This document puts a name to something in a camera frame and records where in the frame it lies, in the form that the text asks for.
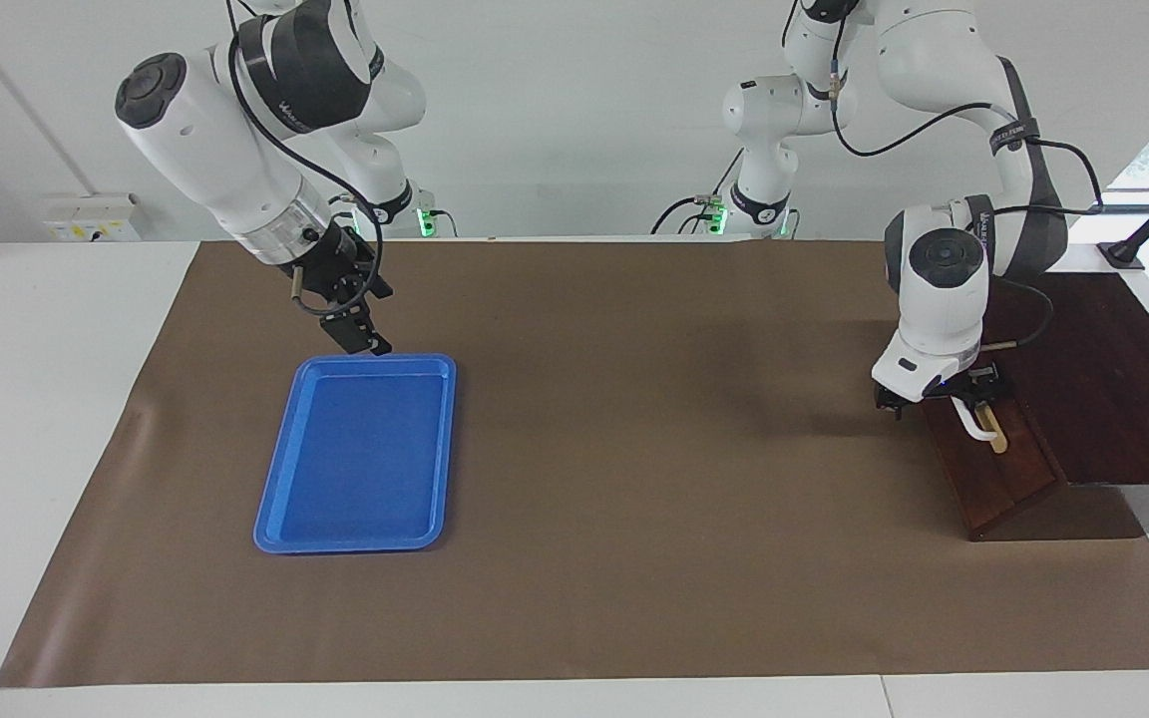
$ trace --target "white electrical box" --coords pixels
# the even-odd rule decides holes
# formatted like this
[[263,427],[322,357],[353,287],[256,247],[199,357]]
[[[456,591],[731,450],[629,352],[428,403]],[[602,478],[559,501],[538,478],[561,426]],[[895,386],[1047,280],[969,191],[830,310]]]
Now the white electrical box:
[[140,241],[140,211],[129,194],[57,196],[44,223],[55,241]]

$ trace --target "white table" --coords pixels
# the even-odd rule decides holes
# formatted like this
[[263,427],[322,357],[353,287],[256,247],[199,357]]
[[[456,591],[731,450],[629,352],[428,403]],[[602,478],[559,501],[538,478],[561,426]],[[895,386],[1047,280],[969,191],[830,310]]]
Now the white table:
[[[0,663],[195,250],[0,246]],[[1103,268],[1086,246],[1059,265]],[[1149,309],[1149,278],[1127,281]],[[0,715],[323,713],[1097,718],[1149,715],[1149,672],[0,690]]]

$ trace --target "black metal base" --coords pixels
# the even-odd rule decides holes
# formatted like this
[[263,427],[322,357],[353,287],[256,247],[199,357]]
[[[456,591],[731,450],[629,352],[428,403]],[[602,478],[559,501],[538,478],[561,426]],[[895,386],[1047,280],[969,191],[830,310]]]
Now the black metal base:
[[1141,260],[1134,260],[1132,262],[1123,262],[1116,258],[1111,250],[1115,249],[1116,242],[1103,241],[1098,245],[1098,252],[1102,252],[1103,257],[1108,258],[1108,264],[1111,264],[1115,269],[1146,269],[1146,264],[1141,263]]

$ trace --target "blue tray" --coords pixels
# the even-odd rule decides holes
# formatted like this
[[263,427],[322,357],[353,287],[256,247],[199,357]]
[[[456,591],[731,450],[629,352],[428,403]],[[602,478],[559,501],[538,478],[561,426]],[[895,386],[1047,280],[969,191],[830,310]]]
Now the blue tray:
[[255,545],[268,554],[419,550],[442,532],[456,368],[324,356],[296,372]]

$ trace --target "brown mat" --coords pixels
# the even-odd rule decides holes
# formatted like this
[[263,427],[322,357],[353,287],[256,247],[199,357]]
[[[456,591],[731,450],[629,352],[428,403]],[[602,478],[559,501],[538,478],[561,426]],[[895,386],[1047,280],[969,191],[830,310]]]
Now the brown mat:
[[461,368],[446,534],[252,543],[287,283],[198,253],[0,686],[1149,669],[1149,542],[976,546],[872,409],[876,245],[392,246],[380,327]]

